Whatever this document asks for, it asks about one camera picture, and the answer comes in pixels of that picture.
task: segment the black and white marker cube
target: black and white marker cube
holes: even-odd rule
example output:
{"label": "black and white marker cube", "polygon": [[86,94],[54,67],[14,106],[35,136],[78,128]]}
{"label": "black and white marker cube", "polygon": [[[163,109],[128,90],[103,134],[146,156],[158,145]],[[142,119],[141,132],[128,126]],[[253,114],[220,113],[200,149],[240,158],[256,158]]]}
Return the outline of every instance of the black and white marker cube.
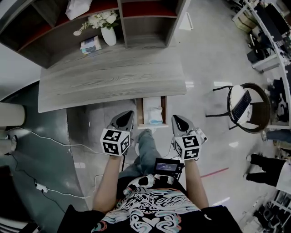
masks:
{"label": "black and white marker cube", "polygon": [[197,160],[201,152],[200,136],[191,132],[191,135],[175,137],[175,150],[182,160]]}
{"label": "black and white marker cube", "polygon": [[104,154],[122,156],[130,146],[130,133],[103,129],[100,142]]}

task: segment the jeans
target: jeans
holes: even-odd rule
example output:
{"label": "jeans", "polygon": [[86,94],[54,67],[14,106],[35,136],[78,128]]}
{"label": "jeans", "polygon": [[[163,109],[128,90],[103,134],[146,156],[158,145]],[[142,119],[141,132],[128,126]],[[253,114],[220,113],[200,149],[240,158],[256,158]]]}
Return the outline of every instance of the jeans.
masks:
{"label": "jeans", "polygon": [[283,160],[252,154],[251,164],[260,166],[265,172],[248,174],[246,179],[276,187],[284,163],[285,161]]}
{"label": "jeans", "polygon": [[147,176],[154,172],[156,158],[161,158],[161,156],[156,150],[156,144],[151,130],[146,129],[141,132],[138,137],[138,142],[140,155],[133,164],[119,173],[119,178]]}
{"label": "jeans", "polygon": [[291,131],[287,129],[269,131],[266,135],[268,140],[291,143]]}

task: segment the power strip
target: power strip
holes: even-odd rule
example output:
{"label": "power strip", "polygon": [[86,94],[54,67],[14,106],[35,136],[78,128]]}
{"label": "power strip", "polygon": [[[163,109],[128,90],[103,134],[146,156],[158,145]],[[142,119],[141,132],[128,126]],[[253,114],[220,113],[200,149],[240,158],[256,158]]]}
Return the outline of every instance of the power strip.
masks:
{"label": "power strip", "polygon": [[40,191],[44,191],[44,192],[48,192],[46,186],[39,184],[39,183],[35,183],[35,187],[36,189],[40,190]]}

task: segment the box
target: box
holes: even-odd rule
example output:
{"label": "box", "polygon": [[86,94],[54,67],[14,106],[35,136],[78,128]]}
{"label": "box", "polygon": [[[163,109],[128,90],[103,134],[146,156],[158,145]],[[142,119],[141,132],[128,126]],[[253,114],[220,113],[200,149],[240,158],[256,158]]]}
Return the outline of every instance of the box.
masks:
{"label": "box", "polygon": [[103,129],[100,138],[104,154],[122,156],[130,146],[130,133],[113,129]]}
{"label": "box", "polygon": [[195,132],[192,135],[175,137],[175,150],[182,160],[198,160],[201,152],[201,138]]}
{"label": "box", "polygon": [[167,97],[161,96],[161,107],[162,107],[162,124],[144,124],[144,112],[143,112],[143,99],[135,99],[136,115],[137,115],[137,128],[138,129],[149,129],[149,128],[166,128],[169,127],[167,124]]}

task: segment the handheld device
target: handheld device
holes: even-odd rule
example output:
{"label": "handheld device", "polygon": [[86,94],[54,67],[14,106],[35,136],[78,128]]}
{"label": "handheld device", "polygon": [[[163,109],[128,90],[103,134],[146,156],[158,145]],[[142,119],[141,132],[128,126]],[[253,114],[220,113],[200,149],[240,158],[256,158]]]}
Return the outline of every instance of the handheld device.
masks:
{"label": "handheld device", "polygon": [[172,176],[179,180],[184,167],[180,160],[156,158],[154,173],[159,175]]}

